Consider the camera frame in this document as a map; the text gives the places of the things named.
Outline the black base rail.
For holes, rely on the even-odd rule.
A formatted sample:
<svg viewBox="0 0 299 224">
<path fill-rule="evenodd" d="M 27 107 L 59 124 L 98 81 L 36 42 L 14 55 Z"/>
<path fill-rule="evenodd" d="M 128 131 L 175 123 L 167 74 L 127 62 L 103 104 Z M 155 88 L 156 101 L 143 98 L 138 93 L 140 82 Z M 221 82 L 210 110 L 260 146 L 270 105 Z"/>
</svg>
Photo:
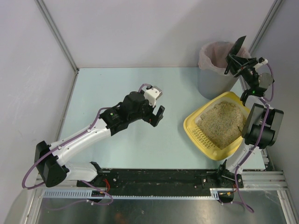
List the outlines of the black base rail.
<svg viewBox="0 0 299 224">
<path fill-rule="evenodd" d="M 232 189 L 243 188 L 240 174 L 234 175 L 220 169 L 102 169 L 95 180 L 95 187 L 108 187 L 109 193 L 153 193 L 159 196 L 190 196 L 194 188 Z"/>
</svg>

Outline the pink bin liner bag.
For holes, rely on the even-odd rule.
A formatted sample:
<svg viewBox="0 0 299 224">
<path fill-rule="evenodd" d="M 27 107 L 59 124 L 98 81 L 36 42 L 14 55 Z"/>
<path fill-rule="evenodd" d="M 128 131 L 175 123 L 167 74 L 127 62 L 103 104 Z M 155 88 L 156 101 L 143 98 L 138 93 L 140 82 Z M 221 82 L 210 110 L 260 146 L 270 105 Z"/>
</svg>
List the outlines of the pink bin liner bag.
<svg viewBox="0 0 299 224">
<path fill-rule="evenodd" d="M 228 65 L 226 57 L 232 49 L 232 42 L 210 42 L 199 51 L 198 66 L 203 71 L 212 71 L 224 76 Z"/>
</svg>

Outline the yellow litter box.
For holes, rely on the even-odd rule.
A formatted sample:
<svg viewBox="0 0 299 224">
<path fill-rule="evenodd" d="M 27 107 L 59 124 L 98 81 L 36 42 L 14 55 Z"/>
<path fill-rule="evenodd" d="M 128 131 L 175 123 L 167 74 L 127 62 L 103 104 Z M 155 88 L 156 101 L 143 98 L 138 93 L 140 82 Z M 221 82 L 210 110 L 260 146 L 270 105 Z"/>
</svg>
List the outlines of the yellow litter box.
<svg viewBox="0 0 299 224">
<path fill-rule="evenodd" d="M 217 96 L 201 108 L 194 111 L 184 120 L 183 124 L 186 134 L 188 135 L 190 140 L 195 144 L 195 146 L 208 158 L 215 161 L 224 160 L 230 155 L 232 155 L 241 145 L 241 142 L 243 140 L 242 136 L 240 136 L 226 148 L 220 149 L 215 144 L 213 144 L 197 126 L 197 122 L 200 120 L 200 116 L 211 110 L 216 104 L 222 101 L 227 101 L 237 105 L 241 109 L 245 118 L 247 119 L 250 109 L 243 106 L 242 101 L 235 93 L 228 91 Z"/>
</svg>

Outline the grey trash bin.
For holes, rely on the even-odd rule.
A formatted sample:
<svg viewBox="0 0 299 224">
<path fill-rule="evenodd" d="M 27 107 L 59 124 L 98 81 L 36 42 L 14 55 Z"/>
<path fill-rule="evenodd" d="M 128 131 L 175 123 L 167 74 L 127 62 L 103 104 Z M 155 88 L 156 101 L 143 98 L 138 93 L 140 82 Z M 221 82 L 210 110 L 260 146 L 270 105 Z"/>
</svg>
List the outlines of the grey trash bin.
<svg viewBox="0 0 299 224">
<path fill-rule="evenodd" d="M 224 92 L 230 91 L 238 81 L 231 73 L 221 76 L 212 71 L 200 69 L 198 76 L 198 90 L 207 99 L 213 99 Z"/>
</svg>

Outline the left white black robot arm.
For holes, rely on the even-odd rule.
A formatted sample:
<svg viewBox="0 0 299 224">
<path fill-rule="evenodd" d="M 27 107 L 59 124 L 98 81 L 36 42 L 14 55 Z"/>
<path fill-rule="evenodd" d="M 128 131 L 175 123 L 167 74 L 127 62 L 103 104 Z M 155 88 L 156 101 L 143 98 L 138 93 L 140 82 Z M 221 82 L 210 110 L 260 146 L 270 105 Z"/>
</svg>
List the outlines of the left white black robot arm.
<svg viewBox="0 0 299 224">
<path fill-rule="evenodd" d="M 153 113 L 161 95 L 162 91 L 157 87 L 133 91 L 117 105 L 101 109 L 95 120 L 83 130 L 49 145 L 45 141 L 38 143 L 35 163 L 45 186 L 54 187 L 66 180 L 95 181 L 100 175 L 96 162 L 70 163 L 70 159 L 92 144 L 127 129 L 135 121 L 143 120 L 156 127 L 165 110 L 160 106 L 157 113 Z"/>
</svg>

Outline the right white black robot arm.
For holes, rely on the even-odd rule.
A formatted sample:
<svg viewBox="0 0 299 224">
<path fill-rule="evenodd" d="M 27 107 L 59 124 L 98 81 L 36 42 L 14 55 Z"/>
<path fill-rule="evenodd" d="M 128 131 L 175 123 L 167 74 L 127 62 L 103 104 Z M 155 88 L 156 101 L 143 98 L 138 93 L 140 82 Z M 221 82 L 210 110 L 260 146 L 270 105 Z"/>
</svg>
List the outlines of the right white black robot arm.
<svg viewBox="0 0 299 224">
<path fill-rule="evenodd" d="M 246 103 L 249 97 L 258 99 L 261 103 L 254 102 L 245 126 L 242 130 L 242 143 L 236 152 L 224 161 L 219 168 L 203 174 L 201 186 L 203 188 L 237 188 L 242 182 L 242 169 L 245 161 L 255 152 L 272 146 L 277 137 L 283 119 L 283 111 L 272 109 L 269 100 L 264 94 L 269 87 L 274 87 L 273 74 L 258 74 L 257 69 L 267 65 L 264 58 L 242 58 L 235 53 L 229 53 L 226 57 L 228 62 L 226 72 L 234 76 L 242 76 L 249 86 L 241 95 L 240 100 Z"/>
</svg>

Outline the black litter scoop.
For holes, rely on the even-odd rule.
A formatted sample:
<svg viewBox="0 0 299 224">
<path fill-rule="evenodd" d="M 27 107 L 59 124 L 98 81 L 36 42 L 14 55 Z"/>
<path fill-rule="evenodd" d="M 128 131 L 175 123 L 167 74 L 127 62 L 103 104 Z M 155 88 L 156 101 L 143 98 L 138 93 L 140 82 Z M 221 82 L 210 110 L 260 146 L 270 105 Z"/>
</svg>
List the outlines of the black litter scoop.
<svg viewBox="0 0 299 224">
<path fill-rule="evenodd" d="M 240 51 L 245 39 L 246 39 L 246 36 L 242 36 L 242 37 L 238 38 L 237 41 L 234 43 L 233 47 L 231 48 L 230 54 L 237 55 L 238 52 Z"/>
</svg>

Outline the beige cat litter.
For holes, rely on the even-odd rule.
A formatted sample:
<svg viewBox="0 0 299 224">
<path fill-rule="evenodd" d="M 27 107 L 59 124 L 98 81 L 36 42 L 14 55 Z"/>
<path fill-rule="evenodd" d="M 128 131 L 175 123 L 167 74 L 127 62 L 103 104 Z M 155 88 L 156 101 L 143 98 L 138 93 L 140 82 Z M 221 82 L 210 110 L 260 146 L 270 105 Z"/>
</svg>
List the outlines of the beige cat litter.
<svg viewBox="0 0 299 224">
<path fill-rule="evenodd" d="M 224 149 L 241 136 L 245 123 L 237 105 L 222 101 L 202 114 L 197 126 L 213 144 Z"/>
</svg>

